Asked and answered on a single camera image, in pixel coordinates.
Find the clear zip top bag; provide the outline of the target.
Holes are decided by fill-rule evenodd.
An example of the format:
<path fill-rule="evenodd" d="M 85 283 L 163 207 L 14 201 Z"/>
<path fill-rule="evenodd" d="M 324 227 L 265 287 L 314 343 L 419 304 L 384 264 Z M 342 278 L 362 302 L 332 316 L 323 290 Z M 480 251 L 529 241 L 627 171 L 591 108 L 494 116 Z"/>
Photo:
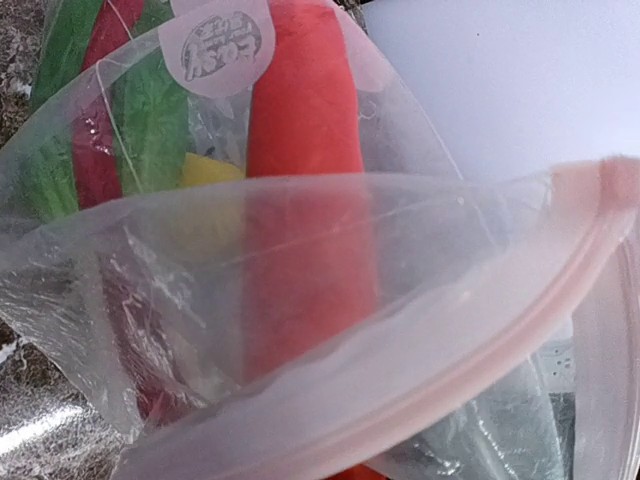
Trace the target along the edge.
<path fill-rule="evenodd" d="M 331 1 L 63 1 L 1 317 L 118 479 L 632 479 L 639 162 L 467 181 Z"/>

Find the red chili pepper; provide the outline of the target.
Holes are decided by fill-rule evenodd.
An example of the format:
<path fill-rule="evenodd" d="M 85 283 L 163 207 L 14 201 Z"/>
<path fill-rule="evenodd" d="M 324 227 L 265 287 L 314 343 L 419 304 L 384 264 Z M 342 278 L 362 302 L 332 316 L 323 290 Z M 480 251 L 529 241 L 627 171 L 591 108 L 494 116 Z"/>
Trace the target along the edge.
<path fill-rule="evenodd" d="M 358 98 L 336 12 L 273 1 L 273 59 L 254 86 L 243 377 L 258 379 L 369 316 L 378 278 Z"/>
<path fill-rule="evenodd" d="M 82 69 L 87 70 L 131 39 L 143 1 L 104 1 L 96 16 Z M 73 124 L 72 161 L 78 206 L 92 208 L 122 196 L 113 154 L 109 101 L 102 95 L 83 109 Z"/>

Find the green leafy vegetable toy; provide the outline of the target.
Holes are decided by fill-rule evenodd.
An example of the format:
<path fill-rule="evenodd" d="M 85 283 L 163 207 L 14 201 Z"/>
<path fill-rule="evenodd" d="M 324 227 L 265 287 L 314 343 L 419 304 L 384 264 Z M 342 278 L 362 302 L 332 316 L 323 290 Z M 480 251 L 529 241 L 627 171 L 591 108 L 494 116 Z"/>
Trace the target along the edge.
<path fill-rule="evenodd" d="M 86 71 L 82 63 L 103 2 L 57 2 L 46 29 L 33 107 L 42 106 Z M 167 1 L 143 2 L 143 12 L 132 29 L 130 40 L 174 16 Z M 110 65 L 105 58 L 91 68 L 106 71 Z M 161 51 L 154 50 L 126 68 L 113 85 L 100 88 L 96 99 L 99 95 L 109 101 L 112 150 L 122 188 L 120 198 L 178 188 L 188 147 L 188 101 L 185 89 L 168 72 Z M 41 144 L 26 162 L 21 175 L 30 207 L 45 222 L 81 210 L 72 161 L 74 121 Z"/>

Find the yellow lemon toy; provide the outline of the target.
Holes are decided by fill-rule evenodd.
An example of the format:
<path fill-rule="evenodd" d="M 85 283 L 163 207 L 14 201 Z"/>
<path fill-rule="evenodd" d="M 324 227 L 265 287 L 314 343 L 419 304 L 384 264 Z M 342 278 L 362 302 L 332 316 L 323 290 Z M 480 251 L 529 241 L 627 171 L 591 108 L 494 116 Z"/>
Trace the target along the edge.
<path fill-rule="evenodd" d="M 236 240 L 241 232 L 244 205 L 241 200 L 219 197 L 213 185 L 240 181 L 239 167 L 195 153 L 187 153 L 180 187 L 188 189 L 185 213 L 178 214 L 177 243 L 192 260 L 212 257 Z"/>

